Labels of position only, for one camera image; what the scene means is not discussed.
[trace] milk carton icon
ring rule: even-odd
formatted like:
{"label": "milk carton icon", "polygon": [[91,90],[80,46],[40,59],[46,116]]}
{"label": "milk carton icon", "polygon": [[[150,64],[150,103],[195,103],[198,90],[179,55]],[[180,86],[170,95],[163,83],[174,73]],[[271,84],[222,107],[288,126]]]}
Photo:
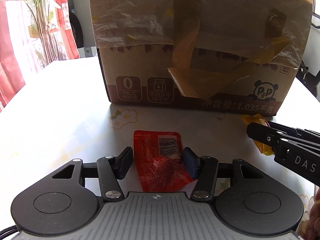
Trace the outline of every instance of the milk carton icon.
{"label": "milk carton icon", "polygon": [[153,89],[155,91],[166,91],[166,85],[164,79],[156,79],[153,83]]}

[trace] cartoon panda face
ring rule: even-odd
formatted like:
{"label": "cartoon panda face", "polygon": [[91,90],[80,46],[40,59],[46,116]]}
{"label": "cartoon panda face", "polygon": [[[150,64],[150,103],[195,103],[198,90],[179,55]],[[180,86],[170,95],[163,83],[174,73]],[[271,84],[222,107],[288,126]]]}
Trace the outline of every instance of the cartoon panda face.
{"label": "cartoon panda face", "polygon": [[272,84],[269,82],[261,82],[258,80],[255,82],[255,89],[253,94],[257,97],[257,99],[265,100],[267,98],[272,98],[275,94],[275,91],[278,89],[278,84]]}

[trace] packing tape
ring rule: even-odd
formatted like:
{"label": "packing tape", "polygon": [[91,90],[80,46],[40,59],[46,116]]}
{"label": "packing tape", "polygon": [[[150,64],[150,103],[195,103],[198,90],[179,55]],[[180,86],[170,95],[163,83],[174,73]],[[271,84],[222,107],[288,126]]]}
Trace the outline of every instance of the packing tape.
{"label": "packing tape", "polygon": [[237,80],[254,73],[256,64],[271,62],[290,40],[281,37],[286,15],[271,8],[265,24],[265,39],[270,46],[254,56],[234,66],[230,73],[217,73],[190,69],[192,53],[200,29],[201,0],[173,0],[174,39],[172,65],[168,68],[181,95],[185,97],[209,99],[221,89]]}

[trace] panda logo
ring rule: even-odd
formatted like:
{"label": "panda logo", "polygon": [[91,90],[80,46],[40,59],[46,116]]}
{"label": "panda logo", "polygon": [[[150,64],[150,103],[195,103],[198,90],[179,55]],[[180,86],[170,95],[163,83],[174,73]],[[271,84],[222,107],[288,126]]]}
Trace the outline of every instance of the panda logo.
{"label": "panda logo", "polygon": [[278,84],[272,84],[270,82],[261,82],[261,80],[257,80],[254,83],[255,89],[253,90],[253,94],[248,95],[253,100],[265,100],[268,101],[276,101],[273,97],[276,90],[278,90]]}

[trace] white table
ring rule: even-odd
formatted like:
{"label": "white table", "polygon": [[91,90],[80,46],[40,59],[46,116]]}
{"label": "white table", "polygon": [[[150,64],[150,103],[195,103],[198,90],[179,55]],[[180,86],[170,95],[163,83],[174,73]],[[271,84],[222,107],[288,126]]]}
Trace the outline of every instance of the white table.
{"label": "white table", "polygon": [[[113,128],[111,115],[124,109],[134,110],[137,121]],[[319,113],[320,103],[295,79],[273,121],[320,131]],[[312,183],[275,163],[272,156],[259,153],[239,115],[112,105],[98,58],[82,58],[52,62],[0,113],[0,230],[14,224],[10,205],[22,190],[71,159],[95,162],[105,155],[118,155],[132,146],[135,130],[178,132],[182,146],[198,155],[225,162],[243,158],[302,199],[302,195],[313,195]],[[97,179],[87,179],[86,185],[100,193]],[[141,191],[134,164],[120,185],[125,194]]]}

